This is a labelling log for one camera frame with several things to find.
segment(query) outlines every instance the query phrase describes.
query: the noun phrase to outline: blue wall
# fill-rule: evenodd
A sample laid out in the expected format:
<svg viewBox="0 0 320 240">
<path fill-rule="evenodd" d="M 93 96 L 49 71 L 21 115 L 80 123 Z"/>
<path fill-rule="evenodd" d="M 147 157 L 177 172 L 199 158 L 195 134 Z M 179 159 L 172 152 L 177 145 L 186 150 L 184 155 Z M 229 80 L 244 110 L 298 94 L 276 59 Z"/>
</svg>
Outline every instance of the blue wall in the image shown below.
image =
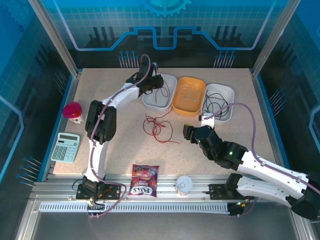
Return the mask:
<svg viewBox="0 0 320 240">
<path fill-rule="evenodd" d="M 0 239 L 9 240 L 37 177 L 28 168 L 34 178 L 17 178 L 23 157 L 42 162 L 70 73 L 28 1 L 0 0 L 0 31 Z"/>
<path fill-rule="evenodd" d="M 261 71 L 290 165 L 306 173 L 320 171 L 319 9 L 300 2 Z"/>
<path fill-rule="evenodd" d="M 223 67 L 252 67 L 286 3 L 44 1 L 79 68 L 122 68 L 127 67 L 126 61 L 132 67 L 121 55 L 126 51 L 134 51 L 135 57 L 147 53 L 162 67 L 217 67 L 220 55 L 229 56 L 229 62 L 233 59 Z M 101 63 L 94 58 L 106 60 Z"/>
</svg>

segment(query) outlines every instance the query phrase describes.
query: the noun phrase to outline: calculator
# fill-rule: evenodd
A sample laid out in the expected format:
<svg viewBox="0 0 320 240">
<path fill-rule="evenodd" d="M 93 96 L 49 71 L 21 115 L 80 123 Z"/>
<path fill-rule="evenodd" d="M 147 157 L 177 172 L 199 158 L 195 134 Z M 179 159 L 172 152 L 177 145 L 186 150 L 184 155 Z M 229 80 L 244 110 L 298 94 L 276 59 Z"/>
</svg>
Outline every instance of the calculator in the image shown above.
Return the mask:
<svg viewBox="0 0 320 240">
<path fill-rule="evenodd" d="M 59 132 L 53 153 L 51 155 L 51 160 L 69 164 L 73 163 L 77 155 L 79 142 L 79 135 L 67 132 Z"/>
</svg>

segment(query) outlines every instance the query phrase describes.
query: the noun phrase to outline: beige table surface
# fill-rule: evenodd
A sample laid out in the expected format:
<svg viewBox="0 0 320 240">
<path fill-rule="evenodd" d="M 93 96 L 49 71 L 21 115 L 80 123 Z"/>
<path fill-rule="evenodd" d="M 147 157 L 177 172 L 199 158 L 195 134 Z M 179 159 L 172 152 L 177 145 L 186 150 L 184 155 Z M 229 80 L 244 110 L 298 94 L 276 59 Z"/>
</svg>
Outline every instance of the beige table surface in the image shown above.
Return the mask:
<svg viewBox="0 0 320 240">
<path fill-rule="evenodd" d="M 133 68 L 85 68 L 83 69 L 74 101 L 82 106 L 87 119 L 92 100 L 103 100 L 121 88 L 125 81 L 137 71 Z M 247 68 L 160 68 L 158 73 L 183 76 L 203 80 L 206 84 L 217 83 L 231 87 L 235 102 L 247 104 L 256 119 L 255 150 L 259 156 L 275 162 L 266 126 L 258 99 Z M 162 113 L 150 111 L 142 103 L 142 97 L 132 101 L 117 112 L 116 134 L 110 142 L 105 160 L 107 174 L 131 174 L 132 164 L 158 165 L 160 175 L 217 175 L 234 172 L 224 169 L 208 160 L 196 144 L 184 140 L 182 130 L 185 123 L 200 126 L 198 117 L 186 117 L 171 112 L 164 119 L 173 126 L 172 140 L 177 143 L 158 143 L 153 136 L 143 131 L 145 114 L 160 117 Z M 216 125 L 216 132 L 225 141 L 235 142 L 251 149 L 253 123 L 249 112 L 241 107 L 233 107 L 232 118 L 224 125 Z M 89 139 L 85 124 L 68 121 L 65 132 L 80 135 L 80 146 L 74 163 L 57 162 L 53 174 L 84 174 L 88 166 Z M 163 128 L 163 138 L 170 134 Z"/>
</svg>

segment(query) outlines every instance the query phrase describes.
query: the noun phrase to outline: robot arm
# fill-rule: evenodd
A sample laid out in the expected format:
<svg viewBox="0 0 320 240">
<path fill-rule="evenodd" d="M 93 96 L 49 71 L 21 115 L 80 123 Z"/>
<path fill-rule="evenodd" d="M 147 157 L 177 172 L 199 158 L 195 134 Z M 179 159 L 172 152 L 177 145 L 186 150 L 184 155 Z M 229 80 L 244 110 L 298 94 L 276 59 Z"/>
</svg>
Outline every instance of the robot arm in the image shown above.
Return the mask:
<svg viewBox="0 0 320 240">
<path fill-rule="evenodd" d="M 261 157 L 259 159 L 262 163 L 259 163 L 252 151 L 244 146 L 234 142 L 222 141 L 213 128 L 214 118 L 205 120 L 204 117 L 206 115 L 199 116 L 201 127 L 184 126 L 184 138 L 190 140 L 192 144 L 199 144 L 203 154 L 222 168 L 233 169 L 242 174 L 249 174 L 261 179 L 232 173 L 224 186 L 225 193 L 229 197 L 240 194 L 241 196 L 264 198 L 288 206 L 304 218 L 317 218 L 320 195 L 301 181 L 319 187 L 319 174 L 306 175 L 305 173 L 292 171 Z M 284 175 L 275 169 L 295 176 L 299 180 Z"/>
<path fill-rule="evenodd" d="M 85 130 L 89 138 L 95 132 L 93 136 L 95 146 L 93 141 L 89 140 L 90 153 L 93 153 L 93 156 L 92 158 L 89 157 L 87 172 L 82 179 L 82 184 L 78 187 L 78 193 L 80 192 L 80 194 L 77 194 L 77 199 L 97 199 L 103 195 L 102 193 L 109 190 L 110 193 L 106 197 L 111 198 L 106 199 L 119 199 L 119 186 L 117 186 L 118 188 L 111 185 L 107 186 L 107 184 L 99 181 L 99 179 L 105 177 L 106 153 L 109 142 L 116 133 L 117 110 L 140 97 L 146 91 L 152 91 L 163 86 L 164 80 L 161 75 L 157 75 L 157 69 L 156 63 L 151 64 L 149 71 L 148 66 L 141 63 L 139 72 L 126 81 L 121 93 L 117 92 L 118 94 L 113 95 L 112 98 L 109 97 L 102 101 L 94 100 L 90 104 Z M 144 75 L 147 77 L 138 83 Z M 104 118 L 101 118 L 94 131 L 104 108 L 106 108 Z M 234 142 L 222 141 L 214 130 L 214 118 L 208 118 L 209 115 L 211 114 L 205 113 L 203 116 L 199 116 L 201 127 L 185 125 L 183 128 L 184 138 L 190 140 L 192 144 L 199 144 L 203 154 L 221 167 L 259 178 L 254 179 L 232 173 L 223 189 L 228 199 L 238 199 L 239 196 L 264 198 L 288 206 L 302 217 L 308 219 L 317 218 L 320 195 L 310 189 L 309 186 L 306 186 L 305 183 L 309 183 L 319 189 L 320 174 L 312 173 L 306 175 L 291 171 L 260 157 L 258 158 L 259 161 L 257 161 L 253 153 L 244 146 Z M 274 169 L 295 176 L 298 180 Z"/>
<path fill-rule="evenodd" d="M 90 153 L 93 152 L 92 168 L 98 178 L 103 179 L 105 177 L 105 159 L 109 142 L 116 133 L 117 111 L 125 107 L 131 101 L 140 97 L 145 92 L 159 89 L 163 86 L 164 80 L 160 74 L 157 74 L 157 70 L 158 66 L 155 62 L 151 64 L 149 71 L 148 66 L 141 63 L 139 72 L 135 73 L 125 82 L 122 87 L 122 89 L 125 89 L 124 91 L 102 101 L 94 100 L 91 102 L 85 123 L 85 130 L 87 131 L 87 136 L 89 138 L 92 136 L 102 109 L 112 99 L 104 112 L 103 119 L 100 120 L 95 130 L 93 136 L 95 146 L 93 141 L 89 139 Z M 139 82 L 146 74 L 147 77 L 137 84 L 137 82 Z M 93 174 L 92 168 L 91 156 L 89 156 L 88 168 L 82 179 L 83 189 L 89 190 L 94 193 L 95 196 L 99 196 L 102 191 L 101 189 L 105 189 L 105 187 L 103 186 L 104 184 Z"/>
</svg>

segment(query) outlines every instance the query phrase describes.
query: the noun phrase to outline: snack bag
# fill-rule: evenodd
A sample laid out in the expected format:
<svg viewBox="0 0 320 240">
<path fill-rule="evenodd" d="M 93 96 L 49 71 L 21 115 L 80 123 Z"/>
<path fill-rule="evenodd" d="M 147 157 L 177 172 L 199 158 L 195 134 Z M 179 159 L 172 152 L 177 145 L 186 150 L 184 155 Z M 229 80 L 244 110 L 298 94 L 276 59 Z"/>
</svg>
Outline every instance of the snack bag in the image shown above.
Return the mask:
<svg viewBox="0 0 320 240">
<path fill-rule="evenodd" d="M 159 166 L 132 166 L 132 178 L 129 195 L 147 194 L 157 197 L 157 178 Z"/>
</svg>

